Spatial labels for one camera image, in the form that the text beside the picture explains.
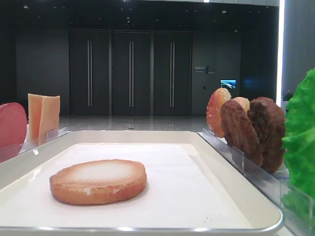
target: door handle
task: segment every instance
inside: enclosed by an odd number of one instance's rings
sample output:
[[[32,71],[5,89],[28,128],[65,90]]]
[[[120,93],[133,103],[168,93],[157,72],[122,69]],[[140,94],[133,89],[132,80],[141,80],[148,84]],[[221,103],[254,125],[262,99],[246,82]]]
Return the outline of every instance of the door handle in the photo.
[[[131,107],[131,41],[129,41],[129,107]]]
[[[90,107],[93,106],[93,41],[90,40]]]
[[[175,94],[175,42],[173,42],[173,81],[172,81],[172,107],[174,107],[174,94]]]
[[[170,52],[170,66],[169,66],[169,107],[172,107],[172,77],[173,77],[173,42],[171,42]]]
[[[88,40],[88,107],[91,107],[91,48],[90,40]]]
[[[131,107],[133,107],[133,102],[134,102],[134,50],[133,50],[133,41],[131,42],[131,51],[132,51],[132,75],[131,75],[131,92],[132,92],[132,105]]]

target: cheese slice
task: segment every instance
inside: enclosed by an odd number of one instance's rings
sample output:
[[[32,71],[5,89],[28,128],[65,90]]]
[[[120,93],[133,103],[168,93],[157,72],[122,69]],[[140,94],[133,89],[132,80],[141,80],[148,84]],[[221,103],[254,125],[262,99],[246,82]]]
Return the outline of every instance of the cheese slice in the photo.
[[[59,130],[60,96],[43,97],[38,144],[47,142],[47,133]]]
[[[29,94],[29,139],[38,145],[47,133],[59,129],[60,96]]]
[[[29,97],[29,140],[37,140],[41,117],[43,97],[36,94],[28,94]]]

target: clear acrylic stand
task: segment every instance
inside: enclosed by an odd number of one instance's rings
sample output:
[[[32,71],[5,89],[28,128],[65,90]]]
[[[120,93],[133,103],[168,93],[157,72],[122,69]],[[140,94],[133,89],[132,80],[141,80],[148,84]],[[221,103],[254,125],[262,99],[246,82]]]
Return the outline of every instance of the clear acrylic stand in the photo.
[[[313,199],[290,184],[288,171],[282,169],[280,174],[271,175],[247,159],[242,151],[229,147],[210,130],[203,129],[202,136],[262,194],[282,209],[285,225],[290,231],[297,236],[315,235]]]
[[[39,137],[38,139],[31,140],[19,145],[12,145],[9,147],[5,147],[0,149],[0,163],[7,161],[18,154],[21,154],[25,151],[32,150],[39,145],[45,144],[57,137],[60,137],[67,133],[67,128],[62,128],[59,130],[52,130],[47,132],[46,135]]]

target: tiled floor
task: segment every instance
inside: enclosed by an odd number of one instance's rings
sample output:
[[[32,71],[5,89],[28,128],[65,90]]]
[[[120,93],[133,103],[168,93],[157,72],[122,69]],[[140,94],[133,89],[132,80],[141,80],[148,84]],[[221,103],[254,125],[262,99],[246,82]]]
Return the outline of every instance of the tiled floor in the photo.
[[[61,117],[60,128],[77,130],[181,130],[201,132],[206,116],[69,116]]]

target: white tray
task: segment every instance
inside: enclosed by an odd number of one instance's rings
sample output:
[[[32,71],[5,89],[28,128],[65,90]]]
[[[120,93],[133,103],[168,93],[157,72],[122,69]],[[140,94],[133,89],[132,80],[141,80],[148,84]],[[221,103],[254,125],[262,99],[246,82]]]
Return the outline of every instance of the white tray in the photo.
[[[70,206],[49,177],[100,159],[146,167],[148,185],[130,201]],[[0,235],[264,235],[283,214],[200,135],[185,131],[77,131],[0,164]]]

